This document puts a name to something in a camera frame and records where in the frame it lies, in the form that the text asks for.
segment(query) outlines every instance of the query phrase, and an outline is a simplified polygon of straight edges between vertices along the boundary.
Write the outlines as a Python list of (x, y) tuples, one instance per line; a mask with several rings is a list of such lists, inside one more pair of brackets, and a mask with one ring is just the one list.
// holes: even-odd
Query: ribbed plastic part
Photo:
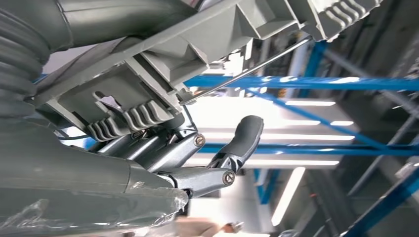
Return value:
[[(34, 102), (37, 105), (47, 102), (87, 132), (85, 123), (83, 125), (74, 112), (88, 124), (98, 124), (95, 127), (112, 117), (100, 110), (96, 101), (89, 100), (91, 93), (97, 90), (106, 90), (107, 95), (123, 100), (122, 107), (128, 112), (153, 100), (159, 102), (159, 108), (175, 115), (182, 109), (179, 100), (189, 95), (182, 83), (205, 71), (209, 63), (243, 47), (251, 38), (266, 39), (278, 32), (302, 29), (316, 40), (331, 40), (365, 17), (380, 2), (224, 0), (144, 41), (138, 40), (124, 50), (114, 50), (118, 47), (117, 42), (96, 46), (70, 63), (66, 70), (51, 75), (60, 83), (36, 96)], [(112, 67), (121, 62), (129, 70), (116, 74)], [(135, 111), (140, 116), (147, 116), (138, 109)], [(120, 131), (124, 132), (112, 133), (110, 129), (112, 135), (119, 136), (144, 127), (140, 123), (134, 124), (133, 118), (132, 113), (118, 118), (122, 126)], [(163, 119), (153, 122), (158, 124)], [(107, 138), (99, 132), (96, 134), (96, 138)]]

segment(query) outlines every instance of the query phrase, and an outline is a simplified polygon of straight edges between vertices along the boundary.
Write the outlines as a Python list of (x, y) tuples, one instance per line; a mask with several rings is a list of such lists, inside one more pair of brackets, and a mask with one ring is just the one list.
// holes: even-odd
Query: metal pivot bolt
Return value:
[(227, 171), (224, 173), (223, 182), (225, 185), (231, 185), (232, 183), (234, 183), (235, 179), (236, 174), (233, 171)]
[(197, 147), (205, 145), (205, 137), (202, 134), (196, 135), (194, 139), (194, 144)]

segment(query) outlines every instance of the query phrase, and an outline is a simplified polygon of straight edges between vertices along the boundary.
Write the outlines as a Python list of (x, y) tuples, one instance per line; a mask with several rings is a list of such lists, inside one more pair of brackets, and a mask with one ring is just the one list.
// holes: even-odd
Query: metal rod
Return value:
[(348, 230), (344, 237), (359, 237), (380, 222), (419, 189), (419, 168), (400, 180), (365, 212)]
[(239, 75), (233, 77), (232, 79), (230, 79), (230, 80), (228, 80), (228, 81), (226, 81), (226, 82), (224, 82), (224, 83), (222, 83), (222, 84), (220, 84), (220, 85), (218, 85), (218, 86), (216, 86), (216, 87), (214, 87), (212, 89), (209, 89), (209, 90), (206, 90), (204, 92), (201, 92), (201, 93), (195, 95), (194, 97), (192, 97), (191, 99), (189, 99), (187, 101), (181, 102), (181, 105), (188, 104), (188, 103), (193, 102), (193, 101), (195, 101), (195, 100), (197, 100), (197, 99), (199, 99), (199, 98), (201, 98), (203, 96), (206, 96), (206, 95), (208, 95), (208, 94), (210, 94), (210, 93), (212, 93), (212, 92), (214, 92), (214, 91), (216, 91), (218, 89), (221, 89), (221, 88), (223, 88), (223, 87), (225, 87), (225, 86), (227, 86), (227, 85), (229, 85), (229, 84), (231, 84), (231, 83), (233, 83), (233, 82), (235, 82), (235, 81), (237, 81), (237, 80), (239, 80), (239, 79), (241, 79), (241, 78), (243, 78), (243, 77), (245, 77), (245, 76), (247, 76), (247, 75), (249, 75), (249, 74), (257, 71), (257, 70), (259, 70), (260, 68), (262, 68), (262, 67), (264, 67), (264, 66), (266, 66), (266, 65), (268, 65), (268, 64), (270, 64), (272, 62), (274, 62), (275, 60), (277, 60), (279, 58), (282, 58), (286, 54), (292, 52), (296, 48), (298, 48), (298, 47), (300, 47), (300, 46), (302, 46), (302, 45), (304, 45), (304, 44), (306, 44), (306, 43), (308, 43), (310, 41), (311, 41), (311, 37), (306, 37), (306, 38), (302, 39), (301, 41), (299, 41), (298, 43), (294, 44), (293, 46), (287, 48), (284, 52), (281, 52), (281, 53), (279, 53), (279, 54), (277, 54), (277, 55), (269, 58), (268, 60), (266, 60), (264, 62), (261, 62), (261, 63), (255, 65), (253, 68), (251, 68), (251, 69), (249, 69), (249, 70), (247, 70), (245, 72), (240, 73)]
[[(396, 132), (396, 135), (394, 135), (394, 137), (390, 140), (388, 145), (397, 144), (403, 138), (403, 136), (412, 128), (415, 122), (416, 122), (416, 117), (410, 116), (406, 120), (406, 122), (400, 127), (400, 129)], [(356, 184), (348, 192), (349, 196), (356, 194), (363, 187), (363, 185), (371, 177), (371, 175), (374, 173), (375, 169), (378, 167), (379, 163), (384, 157), (385, 157), (384, 155), (381, 155), (373, 161), (373, 163), (368, 167), (368, 169), (364, 172), (361, 178), (356, 182)]]
[[(341, 65), (343, 68), (348, 70), (349, 72), (365, 78), (372, 78), (373, 76), (363, 69), (357, 67), (353, 63), (349, 62), (339, 54), (331, 51), (330, 49), (326, 49), (324, 55), (334, 61), (335, 63)], [(417, 109), (418, 105), (411, 101), (408, 97), (401, 95), (395, 91), (388, 91), (388, 90), (380, 90), (380, 93), (387, 97), (389, 100), (393, 101), (394, 103), (401, 105), (403, 109), (405, 109), (408, 113), (415, 116), (419, 119), (419, 110)]]
[(307, 111), (305, 111), (305, 110), (303, 110), (301, 108), (298, 108), (296, 106), (287, 105), (285, 101), (282, 101), (282, 100), (280, 100), (278, 98), (275, 98), (272, 95), (269, 95), (269, 94), (261, 94), (259, 92), (255, 92), (255, 91), (249, 90), (249, 89), (246, 89), (246, 90), (248, 92), (252, 93), (253, 95), (257, 96), (257, 97), (260, 97), (260, 98), (263, 98), (263, 99), (266, 99), (266, 100), (271, 100), (274, 104), (279, 105), (279, 106), (281, 106), (281, 107), (283, 107), (285, 109), (288, 109), (288, 110), (290, 110), (290, 111), (292, 111), (292, 112), (294, 112), (296, 114), (299, 114), (299, 115), (304, 116), (306, 118), (310, 118), (312, 120), (317, 120), (321, 124), (323, 124), (323, 125), (331, 128), (331, 129), (333, 129), (335, 131), (338, 131), (338, 132), (341, 132), (341, 133), (344, 133), (344, 134), (351, 135), (351, 136), (355, 137), (355, 139), (357, 139), (358, 141), (361, 141), (361, 142), (363, 142), (365, 144), (371, 145), (371, 146), (373, 146), (373, 147), (375, 147), (375, 148), (377, 148), (379, 150), (387, 150), (388, 149), (387, 146), (385, 144), (383, 144), (383, 143), (377, 142), (377, 141), (375, 141), (375, 140), (373, 140), (371, 138), (368, 138), (368, 137), (366, 137), (366, 136), (364, 136), (362, 134), (358, 134), (358, 133), (356, 133), (354, 131), (351, 131), (349, 129), (346, 129), (346, 128), (343, 128), (343, 127), (340, 127), (340, 126), (333, 126), (333, 125), (331, 125), (331, 122), (328, 121), (327, 119), (324, 119), (324, 118), (322, 118), (320, 116), (314, 115), (314, 114), (312, 114), (310, 112), (307, 112)]
[[(353, 74), (356, 74), (361, 77), (372, 77), (372, 75), (370, 75), (363, 69), (357, 67), (356, 65), (352, 64), (345, 58), (341, 57), (340, 55), (338, 55), (337, 53), (329, 49), (325, 50), (325, 56), (333, 60), (335, 63), (341, 65), (343, 68), (345, 68), (346, 70), (350, 71)], [(389, 91), (389, 90), (380, 90), (380, 93), (384, 95), (386, 98), (388, 98), (389, 100), (393, 101), (394, 103), (401, 105), (404, 110), (406, 110), (408, 113), (412, 115), (408, 119), (408, 121), (405, 122), (403, 126), (409, 125), (410, 123), (414, 123), (415, 119), (419, 119), (419, 107), (415, 102), (411, 101), (408, 97), (401, 95), (395, 91)], [(403, 129), (403, 131), (401, 131), (400, 133), (398, 132), (399, 135), (396, 134), (395, 136), (397, 135), (403, 136), (404, 133), (407, 132), (407, 130), (408, 129)], [(351, 189), (351, 191), (349, 192), (349, 195), (355, 193), (363, 186), (363, 184), (367, 181), (368, 177), (370, 177), (372, 173), (375, 171), (375, 169), (378, 167), (381, 160), (382, 160), (382, 157), (378, 157), (377, 159), (374, 160), (374, 162), (370, 165), (370, 167), (368, 167), (367, 171), (362, 175), (361, 179), (358, 180), (355, 186)]]
[(128, 146), (129, 142), (132, 142), (131, 135), (125, 135), (123, 137), (112, 140), (98, 152), (111, 156), (123, 146)]

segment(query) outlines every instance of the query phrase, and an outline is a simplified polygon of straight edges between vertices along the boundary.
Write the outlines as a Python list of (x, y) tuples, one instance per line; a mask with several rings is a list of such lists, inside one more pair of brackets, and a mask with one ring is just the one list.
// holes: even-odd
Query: fluorescent light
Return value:
[(246, 44), (245, 59), (249, 60), (251, 58), (251, 51), (253, 48), (253, 38)]
[(332, 126), (351, 126), (353, 124), (353, 121), (333, 121), (330, 123)]
[(285, 215), (285, 212), (291, 202), (291, 199), (293, 199), (294, 193), (297, 190), (298, 185), (300, 184), (304, 172), (304, 167), (298, 167), (294, 169), (293, 173), (291, 174), (287, 186), (284, 189), (284, 193), (282, 193), (282, 197), (279, 200), (278, 206), (276, 207), (275, 212), (272, 216), (271, 221), (273, 226), (279, 225), (279, 223), (282, 221), (282, 218)]
[[(207, 165), (211, 162), (210, 158), (191, 158), (186, 165)], [(249, 159), (246, 165), (273, 166), (273, 165), (289, 165), (289, 166), (317, 166), (317, 165), (337, 165), (338, 160), (297, 160), (297, 159)]]
[(333, 84), (345, 84), (345, 83), (353, 83), (353, 82), (359, 82), (359, 78), (356, 78), (356, 77), (340, 78), (340, 79), (331, 81), (329, 83), (333, 83)]
[[(224, 132), (204, 132), (203, 135), (208, 139), (232, 139), (234, 133)], [(279, 134), (263, 133), (261, 139), (266, 140), (328, 140), (328, 141), (350, 141), (354, 136), (344, 135), (309, 135), (309, 134)]]
[(286, 125), (319, 125), (320, 121), (316, 120), (279, 120), (278, 123)]
[(287, 105), (296, 105), (296, 106), (332, 106), (336, 102), (333, 101), (298, 101), (290, 100), (286, 102)]
[(266, 93), (268, 91), (268, 88), (265, 86), (265, 87), (262, 87), (262, 88), (260, 88), (260, 93), (261, 94), (264, 94), (264, 93)]
[(235, 233), (224, 233), (224, 232), (218, 232), (217, 234), (214, 235), (214, 237), (269, 237), (270, 234), (251, 234), (251, 233), (243, 233), (243, 232), (238, 232), (237, 234)]

